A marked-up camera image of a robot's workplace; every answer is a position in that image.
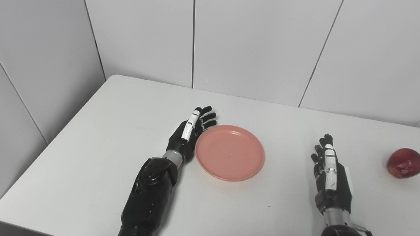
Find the white tile wall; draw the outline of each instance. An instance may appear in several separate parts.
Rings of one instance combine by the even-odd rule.
[[[1,66],[0,113],[1,198],[47,146]]]
[[[106,78],[191,87],[193,0],[86,0]]]
[[[0,61],[49,142],[105,81],[83,0],[1,1]]]
[[[194,88],[298,106],[339,0],[198,0]]]
[[[302,107],[415,126],[420,2],[344,1]]]

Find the tabletop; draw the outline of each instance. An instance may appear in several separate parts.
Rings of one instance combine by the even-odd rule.
[[[112,76],[0,199],[0,221],[54,236],[116,236],[143,163],[197,106],[252,132],[265,151],[245,181],[180,169],[160,236],[319,236],[324,229],[310,155],[324,134],[354,186],[352,221],[373,235],[417,235],[420,176],[396,179],[387,158],[420,150],[420,129]]]

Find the pink plate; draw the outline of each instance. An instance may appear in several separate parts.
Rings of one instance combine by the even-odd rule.
[[[208,129],[198,138],[195,154],[210,175],[227,181],[251,178],[264,164],[260,141],[237,126],[221,125]]]

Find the apple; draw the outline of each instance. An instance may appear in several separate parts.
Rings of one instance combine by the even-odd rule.
[[[388,172],[397,178],[408,178],[420,173],[420,154],[410,148],[395,151],[386,164]]]

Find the robotic hand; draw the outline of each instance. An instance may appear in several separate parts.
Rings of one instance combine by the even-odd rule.
[[[347,180],[346,170],[338,162],[333,137],[326,134],[316,145],[317,154],[311,158],[315,163],[314,175],[318,193],[315,203],[324,215],[326,228],[321,236],[360,236],[356,231],[372,236],[364,227],[353,224],[350,219],[352,192]]]
[[[216,125],[212,120],[216,113],[209,113],[211,110],[211,106],[196,108],[169,138],[163,157],[152,157],[144,163],[124,207],[118,236],[152,236],[158,230],[178,180],[178,168],[192,159],[198,137]]]

